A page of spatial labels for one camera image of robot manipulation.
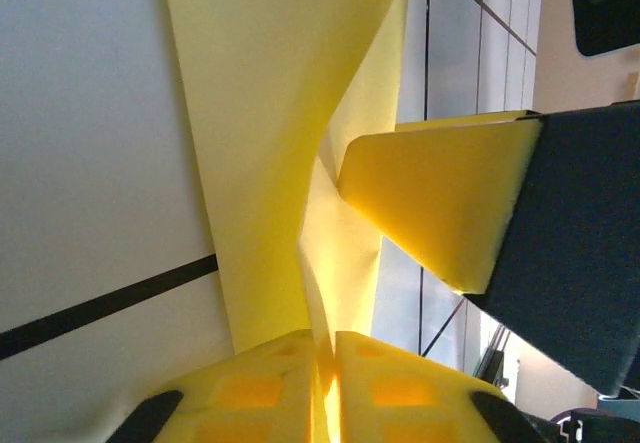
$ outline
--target yellow paper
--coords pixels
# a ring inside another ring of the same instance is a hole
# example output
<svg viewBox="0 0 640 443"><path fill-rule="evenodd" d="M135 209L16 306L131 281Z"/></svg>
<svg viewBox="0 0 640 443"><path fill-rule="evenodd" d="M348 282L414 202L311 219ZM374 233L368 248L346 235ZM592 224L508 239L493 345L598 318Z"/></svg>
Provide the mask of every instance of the yellow paper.
<svg viewBox="0 0 640 443"><path fill-rule="evenodd" d="M298 239L314 160L330 120L332 129L336 125L327 137L334 165L339 165L349 138L393 128L405 0L168 4L225 305L239 352L310 327ZM372 54L375 58L365 58ZM370 91L371 85L377 89ZM378 109L384 114L377 115ZM373 120L358 116L371 114ZM358 118L349 126L349 136L336 136L354 115ZM337 285L337 278L349 277L339 283L352 285L354 301L371 306L379 234L362 220L355 223L360 217L337 202L330 188L337 170L327 170L325 177L322 168L318 173L311 195L326 197L331 209L313 218L333 218L324 227L338 234L316 239L311 228L317 228L318 221L305 223L300 251L309 265L306 274L317 282L310 284L318 286L320 308L313 311L322 311L325 304L327 317L340 320L331 305L355 312L358 308L353 301L329 302L326 288ZM316 182L319 188L314 189ZM353 226L338 223L342 221ZM346 262L318 256L324 255L319 244L334 241L347 248L356 243L349 233L353 228L367 240L361 260L346 254ZM325 264L333 268L327 270ZM345 270L336 268L343 264ZM356 318L370 321L370 309L361 311L368 316Z"/></svg>

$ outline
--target yellow plastic part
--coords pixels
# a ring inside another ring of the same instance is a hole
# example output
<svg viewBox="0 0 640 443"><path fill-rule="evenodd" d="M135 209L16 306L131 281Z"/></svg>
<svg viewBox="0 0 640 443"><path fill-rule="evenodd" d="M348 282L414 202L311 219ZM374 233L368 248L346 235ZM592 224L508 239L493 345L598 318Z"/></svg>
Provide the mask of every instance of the yellow plastic part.
<svg viewBox="0 0 640 443"><path fill-rule="evenodd" d="M453 290L484 293L541 126L467 118L362 136L338 188Z"/></svg>
<svg viewBox="0 0 640 443"><path fill-rule="evenodd" d="M339 128L345 118L381 107L379 118L386 118L395 104L406 0L168 0L168 7L233 344L241 352L310 327L298 238L314 159L330 120ZM371 52L383 57L369 58L369 76L358 77ZM372 85L379 89L370 91ZM349 111L336 117L339 105ZM393 116L381 126L373 121L351 136L393 127ZM371 313L368 285L379 252L373 235L374 255L367 256L374 264L347 262L354 287L364 288L364 315ZM317 284L341 277L343 271L333 276L322 268L332 263L315 251L320 239L308 236ZM353 270L358 266L364 271Z"/></svg>
<svg viewBox="0 0 640 443"><path fill-rule="evenodd" d="M184 397L154 443L328 441L310 331L174 380Z"/></svg>
<svg viewBox="0 0 640 443"><path fill-rule="evenodd" d="M499 443L470 399L497 388L354 332L336 344L341 443Z"/></svg>

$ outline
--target black line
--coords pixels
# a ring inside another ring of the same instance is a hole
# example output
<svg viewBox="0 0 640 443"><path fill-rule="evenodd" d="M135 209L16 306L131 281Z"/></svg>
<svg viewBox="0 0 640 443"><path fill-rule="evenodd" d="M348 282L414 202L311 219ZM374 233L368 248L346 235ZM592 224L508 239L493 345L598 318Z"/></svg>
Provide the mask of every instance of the black line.
<svg viewBox="0 0 640 443"><path fill-rule="evenodd" d="M474 391L469 396L476 411L491 428L495 441L500 443L545 443L545 441L552 441L543 438L527 421L523 413L508 401L483 391ZM607 440L611 441L613 438L603 440L598 438L598 441Z"/></svg>
<svg viewBox="0 0 640 443"><path fill-rule="evenodd" d="M482 61L482 19L484 11L480 8L480 31L478 32L478 68L476 76L476 113L480 110L480 63Z"/></svg>
<svg viewBox="0 0 640 443"><path fill-rule="evenodd" d="M491 8L489 8L484 1L482 1L482 0L473 0L473 1L475 1L478 5L480 5L480 7L483 10L485 10L487 13L489 13L489 15L491 15L491 17L500 24L500 26L502 26L505 30L507 30L507 32L511 36L513 36L516 40L518 40L520 42L520 44L522 44L522 46L524 46L527 50L529 50L529 52L531 52L531 54L536 56L536 52L533 51L533 49L529 45L527 45L527 43L522 38L520 38L520 36L518 36L518 34L515 31L513 31L509 27L509 25L507 25L504 21L502 21L502 18L500 18L498 15L496 15L496 13Z"/></svg>
<svg viewBox="0 0 640 443"><path fill-rule="evenodd" d="M427 108L429 105L429 15L431 14L431 0L427 0L427 14L424 41L424 119L429 119Z"/></svg>
<svg viewBox="0 0 640 443"><path fill-rule="evenodd" d="M144 400L106 443L153 443L183 398L182 392L171 390Z"/></svg>
<svg viewBox="0 0 640 443"><path fill-rule="evenodd" d="M529 37L529 18L531 17L531 0L527 0L527 31L526 37ZM522 90L520 91L520 108L522 108L524 103L524 79L527 76L527 55L524 55L524 64L522 65Z"/></svg>
<svg viewBox="0 0 640 443"><path fill-rule="evenodd" d="M429 343L429 346L427 346L427 349L422 352L421 356L427 356L427 354L429 353L431 348L433 348L433 345L436 344L436 342L438 341L438 339L440 338L444 330L447 329L447 326L449 326L449 323L451 323L451 320L453 320L453 317L456 316L456 313L458 312L458 310L460 309L460 307L464 302L465 302L465 299L460 298L458 305L453 309L453 311L449 315L449 318L447 318L447 321L444 322L444 324L442 325L442 328L440 328L440 331L438 331L438 334L433 337L433 340L431 340L431 343Z"/></svg>
<svg viewBox="0 0 640 443"><path fill-rule="evenodd" d="M511 21L511 14L513 13L513 0L509 0L509 21ZM507 109L507 88L509 86L509 50L511 49L511 38L507 38L507 70L504 73L504 98L503 108Z"/></svg>
<svg viewBox="0 0 640 443"><path fill-rule="evenodd" d="M218 270L209 255L0 334L0 361Z"/></svg>
<svg viewBox="0 0 640 443"><path fill-rule="evenodd" d="M422 354L422 298L424 290L424 268L420 267L420 311L418 312L418 354Z"/></svg>
<svg viewBox="0 0 640 443"><path fill-rule="evenodd" d="M464 304L464 336L462 337L462 371L467 363L467 327L469 326L469 302Z"/></svg>

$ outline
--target black foam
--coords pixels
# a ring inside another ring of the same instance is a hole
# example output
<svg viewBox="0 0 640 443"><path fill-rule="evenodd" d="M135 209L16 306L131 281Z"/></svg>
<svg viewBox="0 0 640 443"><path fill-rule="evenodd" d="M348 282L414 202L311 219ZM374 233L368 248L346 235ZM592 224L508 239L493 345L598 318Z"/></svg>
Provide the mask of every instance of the black foam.
<svg viewBox="0 0 640 443"><path fill-rule="evenodd" d="M548 443L508 401L483 391L472 393L471 401L500 443Z"/></svg>
<svg viewBox="0 0 640 443"><path fill-rule="evenodd" d="M183 394L166 391L144 400L111 435L107 443L152 443L176 410Z"/></svg>
<svg viewBox="0 0 640 443"><path fill-rule="evenodd" d="M640 344L640 103L542 119L487 293L467 298L617 394Z"/></svg>
<svg viewBox="0 0 640 443"><path fill-rule="evenodd" d="M563 427L569 430L566 433L572 434L579 424L582 426L580 441L583 443L638 443L640 441L640 423L627 418L574 410L571 412L571 420L565 422Z"/></svg>

